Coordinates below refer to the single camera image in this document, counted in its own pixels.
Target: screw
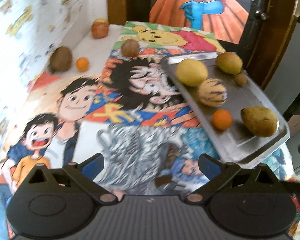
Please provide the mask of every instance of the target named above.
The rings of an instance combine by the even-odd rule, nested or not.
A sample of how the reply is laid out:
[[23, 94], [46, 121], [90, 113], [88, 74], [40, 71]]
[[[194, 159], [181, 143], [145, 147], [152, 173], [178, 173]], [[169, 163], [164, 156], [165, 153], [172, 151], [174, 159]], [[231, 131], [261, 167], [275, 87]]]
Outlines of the screw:
[[200, 202], [202, 201], [202, 196], [199, 194], [190, 194], [187, 196], [187, 200], [189, 200], [190, 202]]
[[101, 195], [100, 200], [102, 202], [113, 202], [113, 201], [115, 201], [115, 195], [103, 194], [103, 195]]

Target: small orange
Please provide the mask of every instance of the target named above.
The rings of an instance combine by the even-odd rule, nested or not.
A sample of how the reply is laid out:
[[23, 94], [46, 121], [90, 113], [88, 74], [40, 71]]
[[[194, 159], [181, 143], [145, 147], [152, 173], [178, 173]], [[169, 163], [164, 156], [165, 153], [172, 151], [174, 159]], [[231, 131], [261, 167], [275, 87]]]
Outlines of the small orange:
[[224, 109], [217, 110], [212, 116], [212, 125], [221, 131], [227, 130], [232, 124], [232, 116]]
[[87, 71], [89, 68], [89, 61], [86, 57], [80, 57], [75, 62], [75, 65], [76, 65], [78, 71], [84, 72], [84, 71]]

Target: open mouth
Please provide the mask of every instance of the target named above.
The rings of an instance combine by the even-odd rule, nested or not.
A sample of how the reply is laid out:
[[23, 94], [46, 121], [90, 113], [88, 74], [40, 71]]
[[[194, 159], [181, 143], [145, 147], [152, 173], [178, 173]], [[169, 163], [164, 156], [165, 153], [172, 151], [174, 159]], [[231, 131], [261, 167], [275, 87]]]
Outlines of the open mouth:
[[73, 106], [66, 106], [66, 108], [69, 108], [71, 110], [78, 110], [78, 109], [84, 109], [86, 106], [82, 106], [82, 107], [73, 107]]
[[38, 147], [38, 146], [44, 146], [49, 142], [49, 138], [39, 138], [39, 139], [33, 139], [32, 140], [32, 146]]

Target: silver baking tray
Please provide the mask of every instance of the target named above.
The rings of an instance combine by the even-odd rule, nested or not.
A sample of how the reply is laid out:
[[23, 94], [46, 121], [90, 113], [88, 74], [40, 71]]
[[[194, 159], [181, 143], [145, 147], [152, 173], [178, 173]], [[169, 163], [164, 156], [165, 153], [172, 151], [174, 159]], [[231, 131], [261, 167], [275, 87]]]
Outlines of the silver baking tray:
[[[162, 58], [161, 66], [197, 115], [220, 158], [224, 162], [235, 162], [242, 168], [253, 168], [290, 138], [290, 130], [279, 111], [246, 73], [248, 83], [240, 88], [234, 83], [233, 75], [222, 72], [216, 66], [218, 54], [218, 52], [200, 52], [166, 56]], [[220, 78], [224, 82], [228, 98], [222, 106], [210, 107], [201, 104], [197, 98], [197, 87], [188, 87], [178, 81], [175, 76], [176, 67], [186, 58], [200, 60], [208, 68], [208, 78]], [[279, 129], [273, 136], [257, 137], [243, 125], [240, 111], [249, 106], [265, 106], [277, 115]], [[226, 109], [232, 114], [233, 123], [224, 132], [215, 130], [210, 124], [212, 115], [217, 109]]]

